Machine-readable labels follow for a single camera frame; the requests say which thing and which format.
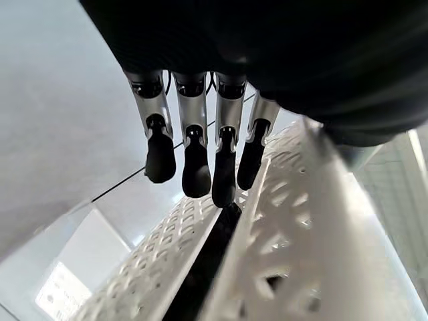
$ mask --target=robotic finger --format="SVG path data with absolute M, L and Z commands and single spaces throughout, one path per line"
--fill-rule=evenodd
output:
M 265 150 L 265 138 L 272 132 L 280 106 L 257 91 L 248 122 L 248 137 L 239 164 L 237 182 L 244 191 L 253 186 Z
M 181 184 L 186 196 L 198 198 L 208 194 L 211 188 L 207 156 L 205 73 L 193 75 L 174 73 L 174 78 L 185 147 L 185 166 Z
M 146 175 L 154 183 L 163 183 L 174 176 L 176 164 L 173 127 L 163 86 L 162 71 L 144 74 L 125 72 L 125 74 L 134 93 L 147 137 Z
M 245 76 L 217 74 L 217 151 L 212 190 L 213 202 L 217 207 L 226 207 L 235 200 L 235 148 L 239 138 L 246 84 Z

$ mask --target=white perforated plastic part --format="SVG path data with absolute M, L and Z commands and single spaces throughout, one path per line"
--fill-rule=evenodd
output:
M 200 320 L 428 320 L 366 193 L 317 124 L 271 137 L 236 202 L 243 214 Z M 211 196 L 183 199 L 74 320 L 161 320 L 218 215 Z
M 428 320 L 318 125 L 270 139 L 200 320 Z
M 219 214 L 210 195 L 183 198 L 72 320 L 161 320 Z

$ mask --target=black fingertip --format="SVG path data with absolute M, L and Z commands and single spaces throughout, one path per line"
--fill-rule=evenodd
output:
M 154 183 L 171 179 L 176 170 L 173 140 L 164 134 L 165 122 L 159 115 L 148 118 L 152 135 L 148 139 L 146 175 Z
M 186 196 L 195 199 L 208 194 L 211 189 L 207 149 L 197 141 L 191 142 L 185 149 L 185 167 L 181 184 Z
M 235 201 L 235 163 L 236 152 L 231 150 L 234 131 L 225 129 L 221 133 L 222 146 L 215 155 L 215 170 L 213 179 L 213 202 L 220 208 L 229 206 Z
M 253 141 L 245 143 L 237 174 L 237 183 L 244 191 L 252 188 L 259 172 L 265 150 L 263 139 L 269 125 L 267 120 L 256 120 Z

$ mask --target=robotic hand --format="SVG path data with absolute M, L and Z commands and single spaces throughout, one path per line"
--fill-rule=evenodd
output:
M 148 140 L 146 175 L 154 183 L 163 183 L 174 176 L 176 168 L 173 129 L 162 71 L 126 75 Z M 211 189 L 207 156 L 205 73 L 174 73 L 174 78 L 185 147 L 182 187 L 187 196 L 202 197 Z M 218 207 L 226 207 L 235 199 L 235 147 L 246 84 L 245 76 L 217 74 L 217 152 L 212 196 Z M 238 172 L 238 183 L 242 189 L 250 189 L 253 185 L 261 164 L 265 138 L 272 131 L 279 109 L 274 101 L 263 98 L 259 92 L 256 94 L 248 125 L 249 136 Z
M 205 77 L 215 72 L 214 204 L 235 197 L 235 147 L 247 82 L 257 89 L 237 173 L 251 188 L 281 107 L 324 124 L 336 144 L 374 146 L 428 119 L 426 2 L 81 0 L 126 74 L 154 183 L 176 171 L 162 71 L 173 73 L 183 190 L 211 189 Z

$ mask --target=white wall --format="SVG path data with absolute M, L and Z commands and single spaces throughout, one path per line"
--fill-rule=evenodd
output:
M 0 302 L 19 321 L 50 321 L 35 299 L 59 261 L 95 292 L 128 253 L 102 214 L 86 205 L 61 217 L 0 264 Z

